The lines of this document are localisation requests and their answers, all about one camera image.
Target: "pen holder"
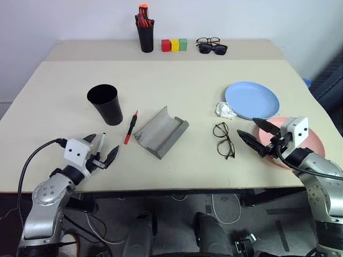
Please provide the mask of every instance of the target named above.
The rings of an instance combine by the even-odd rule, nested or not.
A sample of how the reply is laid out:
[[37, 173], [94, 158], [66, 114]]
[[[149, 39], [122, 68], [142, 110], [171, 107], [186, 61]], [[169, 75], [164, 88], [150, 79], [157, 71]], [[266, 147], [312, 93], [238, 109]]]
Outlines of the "pen holder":
[[143, 52], [152, 52], [154, 50], [154, 25], [150, 27], [138, 27], [138, 36], [140, 48]]

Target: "red block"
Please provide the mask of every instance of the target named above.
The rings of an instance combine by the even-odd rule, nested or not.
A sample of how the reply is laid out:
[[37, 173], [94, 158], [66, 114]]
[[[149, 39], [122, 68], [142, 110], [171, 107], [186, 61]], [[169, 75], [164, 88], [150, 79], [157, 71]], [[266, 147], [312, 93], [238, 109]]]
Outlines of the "red block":
[[170, 52], [170, 49], [172, 47], [172, 44], [170, 43], [169, 39], [162, 39], [162, 52]]

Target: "white cable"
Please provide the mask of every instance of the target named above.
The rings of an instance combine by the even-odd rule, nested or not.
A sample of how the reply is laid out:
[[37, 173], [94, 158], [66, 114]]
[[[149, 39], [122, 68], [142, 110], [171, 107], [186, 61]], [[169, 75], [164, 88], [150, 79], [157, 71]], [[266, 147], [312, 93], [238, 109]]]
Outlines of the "white cable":
[[10, 209], [10, 210], [6, 213], [5, 216], [0, 217], [0, 220], [3, 220], [4, 218], [7, 218], [7, 216], [8, 216], [12, 211], [14, 211], [14, 210], [16, 210], [16, 209], [18, 209], [18, 204], [17, 204], [17, 206], [16, 206], [15, 208]]
[[105, 239], [104, 239], [103, 237], [101, 237], [101, 236], [96, 232], [96, 230], [92, 227], [91, 222], [90, 222], [90, 219], [88, 218], [87, 213], [85, 213], [85, 215], [86, 215], [86, 218], [87, 218], [87, 223], [88, 223], [88, 225], [90, 226], [91, 230], [93, 231], [94, 234], [96, 234], [96, 236], [97, 236], [101, 241], [104, 241], [105, 243], [110, 244], [110, 245], [120, 245], [120, 244], [122, 244], [122, 243], [125, 242], [125, 240], [120, 240], [120, 241], [116, 241], [116, 242], [111, 242], [111, 241], [105, 240]]
[[176, 199], [175, 197], [171, 196], [171, 198], [173, 198], [175, 201], [178, 201], [178, 202], [182, 202], [182, 201], [186, 200], [187, 197], [188, 197], [188, 195], [186, 195], [184, 198], [179, 200], [179, 199]]
[[214, 215], [215, 215], [215, 217], [217, 218], [217, 220], [218, 220], [220, 223], [222, 223], [222, 224], [234, 224], [235, 222], [237, 222], [237, 221], [241, 218], [241, 202], [240, 202], [240, 200], [238, 199], [237, 195], [234, 194], [234, 196], [236, 197], [236, 199], [237, 199], [237, 201], [238, 201], [238, 206], [239, 206], [239, 208], [240, 208], [240, 212], [239, 212], [239, 214], [238, 214], [238, 217], [237, 217], [237, 219], [235, 219], [234, 221], [231, 221], [231, 222], [223, 222], [223, 221], [221, 221], [221, 220], [218, 218], [218, 215], [217, 215], [217, 213], [215, 212], [214, 197], [213, 197], [213, 195], [212, 195], [212, 207], [213, 207]]

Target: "white tissue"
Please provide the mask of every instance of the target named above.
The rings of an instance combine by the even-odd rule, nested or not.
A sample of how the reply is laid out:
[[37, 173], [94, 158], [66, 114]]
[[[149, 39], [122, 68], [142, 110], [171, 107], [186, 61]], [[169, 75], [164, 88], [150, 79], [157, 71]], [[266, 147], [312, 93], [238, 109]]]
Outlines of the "white tissue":
[[215, 113], [218, 116], [232, 119], [233, 117], [237, 116], [237, 114], [231, 109], [231, 107], [226, 102], [220, 102], [215, 107]]

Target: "red pen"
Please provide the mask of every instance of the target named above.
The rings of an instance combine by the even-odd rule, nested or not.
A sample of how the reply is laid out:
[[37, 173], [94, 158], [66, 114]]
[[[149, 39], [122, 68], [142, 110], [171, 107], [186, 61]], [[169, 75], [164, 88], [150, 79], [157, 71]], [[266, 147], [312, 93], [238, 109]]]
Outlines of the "red pen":
[[137, 121], [137, 115], [138, 115], [138, 110], [136, 111], [134, 116], [132, 116], [132, 120], [131, 120], [131, 123], [130, 123], [130, 128], [129, 128], [128, 134], [126, 135], [125, 141], [124, 141], [125, 145], [127, 145], [129, 140], [130, 140], [132, 129], [135, 126], [136, 121]]

